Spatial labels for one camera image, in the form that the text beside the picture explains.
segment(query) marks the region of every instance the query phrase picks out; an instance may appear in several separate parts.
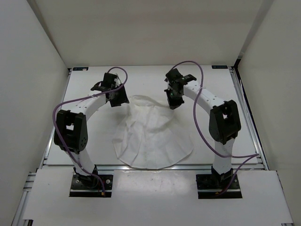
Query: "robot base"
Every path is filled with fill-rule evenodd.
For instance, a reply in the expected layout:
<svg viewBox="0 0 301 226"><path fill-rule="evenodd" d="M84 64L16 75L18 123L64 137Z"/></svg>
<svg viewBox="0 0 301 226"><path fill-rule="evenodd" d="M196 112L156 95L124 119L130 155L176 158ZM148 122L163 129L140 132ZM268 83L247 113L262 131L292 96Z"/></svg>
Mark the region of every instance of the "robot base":
<svg viewBox="0 0 301 226"><path fill-rule="evenodd" d="M111 198L112 185L113 185L113 175L99 175L102 179L104 188L105 188L105 196L102 192L102 187L100 184L94 187L87 187L81 183L79 180L79 176L74 174L72 177L71 188L69 197L99 197L99 198Z"/></svg>
<svg viewBox="0 0 301 226"><path fill-rule="evenodd" d="M227 192L216 196L230 182L231 178L218 184L212 174L197 174L198 199L241 199L241 191L237 175Z"/></svg>

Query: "white wall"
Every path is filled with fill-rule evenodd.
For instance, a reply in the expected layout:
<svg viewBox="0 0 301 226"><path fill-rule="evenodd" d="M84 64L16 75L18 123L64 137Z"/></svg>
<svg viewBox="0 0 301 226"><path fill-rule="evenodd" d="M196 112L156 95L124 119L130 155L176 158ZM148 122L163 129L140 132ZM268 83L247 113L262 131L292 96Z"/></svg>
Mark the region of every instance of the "white wall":
<svg viewBox="0 0 301 226"><path fill-rule="evenodd" d="M39 166L68 71L25 0L0 2L0 225Z"/></svg>
<svg viewBox="0 0 301 226"><path fill-rule="evenodd" d="M261 6L261 0L35 1L68 67L187 59L234 65Z"/></svg>
<svg viewBox="0 0 301 226"><path fill-rule="evenodd" d="M301 225L301 1L275 0L239 72L268 164Z"/></svg>

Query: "white platform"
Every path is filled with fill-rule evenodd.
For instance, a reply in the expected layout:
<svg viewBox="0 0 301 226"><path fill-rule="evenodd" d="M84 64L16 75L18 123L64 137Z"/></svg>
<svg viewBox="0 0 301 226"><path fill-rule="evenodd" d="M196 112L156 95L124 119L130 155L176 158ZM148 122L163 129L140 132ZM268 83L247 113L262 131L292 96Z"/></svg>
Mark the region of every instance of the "white platform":
<svg viewBox="0 0 301 226"><path fill-rule="evenodd" d="M241 171L242 199L199 200L194 171L114 171L111 198L69 197L72 168L40 169L33 226L281 226L292 223L275 171Z"/></svg>
<svg viewBox="0 0 301 226"><path fill-rule="evenodd" d="M246 121L241 110L238 97L228 69L212 69L210 65L202 66L204 70L204 87L212 93L225 100L233 99L238 104L238 110L242 129L233 146L234 155L247 155L255 153L255 147L251 139ZM73 71L66 91L64 101L84 97L91 87L103 79L103 74L110 67L89 67L88 71ZM128 82L125 85L128 96L146 95L158 101L165 101L167 97L164 89L167 83L164 82L165 74L171 66L125 66L128 72ZM197 66L184 65L178 67L183 75L192 74L200 81L200 71ZM118 73L122 80L125 76L122 71L115 69L112 73ZM214 154L205 145L195 127L192 106L193 101L184 97L185 103L175 110L176 117L183 124L183 129L190 133L194 150L191 155L180 161L178 164L212 164ZM70 109L76 103L63 106L63 109ZM111 108L110 104L101 107L88 121L88 145L87 150L92 161L97 165L124 165L117 159L112 138L116 126L126 115L126 106ZM200 107L197 107L197 118L200 128L211 145L214 141L208 131L209 116ZM244 159L232 159L232 163L242 163ZM253 158L249 163L257 163ZM52 144L47 160L47 165L71 165L70 158L56 145Z"/></svg>

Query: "crumpled white fabric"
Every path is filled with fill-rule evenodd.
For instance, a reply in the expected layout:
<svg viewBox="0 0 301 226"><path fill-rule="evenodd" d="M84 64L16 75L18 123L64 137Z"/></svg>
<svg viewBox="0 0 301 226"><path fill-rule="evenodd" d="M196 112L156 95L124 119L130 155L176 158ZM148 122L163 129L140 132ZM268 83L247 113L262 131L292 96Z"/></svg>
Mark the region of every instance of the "crumpled white fabric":
<svg viewBox="0 0 301 226"><path fill-rule="evenodd" d="M130 97L127 116L112 140L117 158L133 168L161 169L193 150L189 133L174 111L147 96Z"/></svg>

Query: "cable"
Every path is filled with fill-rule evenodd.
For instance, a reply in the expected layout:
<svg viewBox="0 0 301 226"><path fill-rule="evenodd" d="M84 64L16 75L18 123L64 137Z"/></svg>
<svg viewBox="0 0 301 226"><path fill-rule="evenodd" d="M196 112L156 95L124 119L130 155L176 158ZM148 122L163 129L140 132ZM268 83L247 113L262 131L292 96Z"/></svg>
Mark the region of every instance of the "cable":
<svg viewBox="0 0 301 226"><path fill-rule="evenodd" d="M217 151L216 151L216 150L208 143L208 141L207 141L206 138L204 137L204 135L203 135L201 129L199 128L198 120L197 120L197 114L196 114L196 107L197 107L198 98L199 98L199 96L201 95L202 89L203 89L204 72L203 72L203 69L202 69L201 65L199 65L197 62L192 61L192 60L186 60L186 61L180 62L180 63L176 64L175 66L173 66L172 69L174 69L176 66L181 65L181 64L184 64L184 63L193 63L193 64L197 65L197 66L199 67L200 71L201 71L201 84L200 84L200 89L199 89L199 92L198 92L198 94L197 94L197 96L196 96L196 99L194 100L194 103L193 103L193 120L194 120L194 123L195 123L195 125L196 125L196 127L197 127L198 133L199 133L199 135L201 136L201 138L202 138L202 140L204 141L204 143L209 147L209 149L210 149L211 151L213 151L213 152L214 152L216 155L218 155L219 157L222 157L222 158L231 158L231 157L232 157L232 158L237 158L237 159L240 159L240 158L248 158L248 159L245 160L242 164L240 164L240 166L236 169L235 173L232 175L232 178L231 178L231 181L229 182L229 184L228 184L228 185L227 185L227 186L226 186L226 187L225 187L218 195L216 195L216 196L219 196L219 195L225 193L225 192L228 190L228 188L229 188L230 185L232 184L232 182L233 182L233 180L234 180L234 177L236 176L238 170L239 170L239 169L240 169L247 161L249 161L250 159L252 159L252 158L254 158L254 157L256 157L256 156L258 156L259 154L251 154L251 155L244 155L244 156L234 156L234 155L231 155L231 154L229 154L229 155L222 155L222 154L218 153L218 152L217 152Z"/></svg>
<svg viewBox="0 0 301 226"><path fill-rule="evenodd" d="M62 103L58 104L58 105L54 108L54 110L53 110L53 112L52 112L52 121L53 121L53 125L55 126L55 131L56 131L56 133L57 133L59 139L61 140L61 142L62 142L62 144L63 144L65 150L67 151L68 155L70 156L70 158L71 158L76 164L78 164L78 166L81 168L81 170L82 170L83 172L85 172L85 173L87 173L88 175L93 176L93 177L95 177L96 179L99 180L99 182L100 182L101 185L102 185L102 192L103 192L104 195L105 195L105 189L104 189L103 181L101 180L101 178L100 178L98 175L93 174L93 173L89 173L88 171L86 171L86 170L83 168L83 166L80 164L80 162L77 162L77 160L73 157L73 155L72 155L70 149L68 148L66 142L64 141L64 138L63 138L62 134L60 133L60 131L59 131L59 129L58 129L58 126L57 126L57 123L56 123L56 118L55 118L55 116L56 116L56 111L58 110L58 108L61 107L61 106L63 106L63 105L65 105L65 104L77 102L77 101L80 101L80 100L87 100L87 99L90 99L90 98L93 98L93 97L98 97L98 96L103 95L103 94L107 94L107 93L111 93L111 92L118 91L118 90L120 90L122 87L124 87L125 83L127 82L127 77L128 77L128 76L127 76L127 72L126 72L126 70L123 69L122 67L117 67L117 66L116 66L116 67L110 68L110 69L108 70L108 73L109 73L112 69L115 69L115 68L123 70L123 72L126 74L126 79L125 79L124 83L121 84L118 88L112 89L112 90L109 90L109 91L105 91L105 92L102 92L102 93L97 93L97 94L94 94L94 95L91 95L91 96L82 97L82 98L78 98L78 99L68 100L68 101L62 102Z"/></svg>
<svg viewBox="0 0 301 226"><path fill-rule="evenodd" d="M255 156L252 156L252 157L248 158L248 159L245 160L242 164L240 164L240 165L238 166L238 168L236 169L236 171L234 172L234 174L232 175L232 178L231 178L230 182L228 183L228 185L227 185L223 190L221 190L218 194L216 194L216 195L214 196L214 198L215 198L215 197L218 197L218 196L220 196L220 195L222 195L222 194L224 194L224 193L229 189L230 185L233 183L234 178L235 178L235 176L237 175L237 172L239 171L239 169L240 169L247 161L249 161L250 159L256 157L257 155L258 155L258 154L256 154Z"/></svg>

